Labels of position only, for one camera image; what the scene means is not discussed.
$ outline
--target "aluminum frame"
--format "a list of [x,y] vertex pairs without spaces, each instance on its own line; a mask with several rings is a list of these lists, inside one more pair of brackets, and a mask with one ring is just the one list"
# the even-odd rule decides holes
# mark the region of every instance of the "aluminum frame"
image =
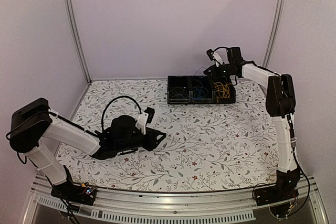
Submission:
[[[321,196],[317,185],[312,176],[309,177],[311,190],[309,204],[313,204],[316,221],[322,224],[328,224],[328,219],[323,207]],[[308,184],[305,178],[298,182],[299,198],[303,200],[308,192]],[[158,220],[165,219],[175,223],[178,220],[196,220],[214,219],[220,216],[232,216],[233,214],[245,214],[260,208],[268,208],[268,205],[257,206],[252,199],[252,188],[237,189],[230,191],[214,191],[202,193],[151,193],[141,191],[126,191],[117,189],[98,188],[95,204],[91,206],[80,205],[79,216],[104,220],[113,223],[120,223],[109,219],[111,216],[121,218],[140,218],[153,220],[153,223],[159,223]],[[36,205],[50,200],[47,205],[57,210],[60,208],[61,201],[50,196],[51,186],[44,176],[37,175],[32,185],[30,205],[26,212],[26,218],[23,224],[32,224],[32,219]]]
[[270,60],[271,60],[271,56],[272,56],[273,49],[274,49],[274,44],[275,44],[276,37],[277,37],[278,28],[279,28],[279,24],[280,24],[280,20],[281,20],[282,10],[284,8],[284,2],[285,2],[285,0],[277,0],[277,5],[276,5],[275,14],[274,14],[271,34],[270,34],[270,37],[269,37],[269,40],[268,40],[268,44],[267,44],[267,48],[266,48],[266,54],[264,56],[264,60],[263,60],[263,63],[262,63],[262,66],[264,68],[268,67],[268,65],[270,63]]
[[82,44],[81,44],[80,38],[79,38],[79,33],[78,33],[78,29],[77,29],[77,24],[76,24],[76,19],[75,19],[75,14],[74,14],[74,7],[72,5],[72,0],[64,0],[64,2],[65,2],[67,14],[68,14],[68,19],[69,19],[69,23],[70,23],[72,38],[73,38],[73,42],[75,43],[75,48],[76,48],[77,56],[78,56],[78,59],[79,59],[79,63],[80,63],[85,81],[87,82],[87,84],[90,84],[92,81],[91,81],[88,65],[86,63],[86,59],[85,59],[85,56],[84,56]]

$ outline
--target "lavender wall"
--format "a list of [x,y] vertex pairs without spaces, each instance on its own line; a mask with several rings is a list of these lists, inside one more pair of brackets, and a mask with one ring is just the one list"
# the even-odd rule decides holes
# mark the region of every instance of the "lavender wall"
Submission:
[[217,46],[262,63],[276,0],[73,0],[93,79],[193,74]]
[[298,156],[336,223],[336,0],[286,0],[270,68],[291,73]]
[[69,116],[86,84],[64,0],[0,0],[0,31],[0,223],[18,224],[36,170],[5,139],[11,114],[45,97]]

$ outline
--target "floral tablecloth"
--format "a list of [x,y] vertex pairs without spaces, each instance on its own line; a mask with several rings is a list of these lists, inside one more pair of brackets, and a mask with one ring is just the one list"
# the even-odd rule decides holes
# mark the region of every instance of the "floral tablecloth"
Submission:
[[[235,104],[168,105],[167,80],[95,81],[74,122],[100,129],[106,104],[119,95],[155,109],[148,127],[167,133],[153,151],[99,161],[62,144],[57,159],[74,181],[142,191],[214,191],[272,183],[278,164],[276,131],[265,109],[265,95],[251,81],[238,81]],[[105,125],[138,110],[127,99],[116,101]]]

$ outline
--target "yellow wire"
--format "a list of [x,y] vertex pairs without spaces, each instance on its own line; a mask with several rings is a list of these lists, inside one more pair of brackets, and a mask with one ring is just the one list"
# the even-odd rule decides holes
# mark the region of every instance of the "yellow wire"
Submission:
[[215,82],[214,84],[215,84],[217,103],[219,101],[219,98],[221,98],[221,99],[230,98],[229,85],[232,85],[232,83],[227,83],[227,84],[223,85],[221,82]]

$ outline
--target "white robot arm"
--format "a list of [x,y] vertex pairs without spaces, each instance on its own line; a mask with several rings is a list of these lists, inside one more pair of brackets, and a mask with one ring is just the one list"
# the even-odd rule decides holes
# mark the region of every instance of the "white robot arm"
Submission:
[[[126,96],[118,98],[133,100]],[[46,99],[40,98],[14,112],[11,131],[6,137],[13,150],[23,153],[47,176],[53,185],[53,196],[92,205],[96,195],[95,186],[75,185],[66,166],[56,161],[43,143],[44,138],[70,145],[93,158],[107,159],[115,157],[119,152],[134,152],[138,147],[151,151],[166,137],[165,133],[146,127],[153,119],[154,110],[147,108],[141,112],[138,104],[140,114],[137,120],[122,115],[113,119],[111,126],[104,129],[103,118],[108,106],[102,116],[102,132],[93,133],[58,115],[49,108]]]
[[[216,51],[226,49],[228,63],[219,60]],[[257,205],[270,204],[298,196],[300,167],[296,161],[296,138],[293,127],[295,94],[289,74],[278,74],[242,58],[239,47],[209,49],[207,55],[215,64],[204,71],[214,81],[222,77],[237,76],[255,81],[265,89],[266,110],[274,122],[278,139],[278,170],[274,187],[254,190]]]

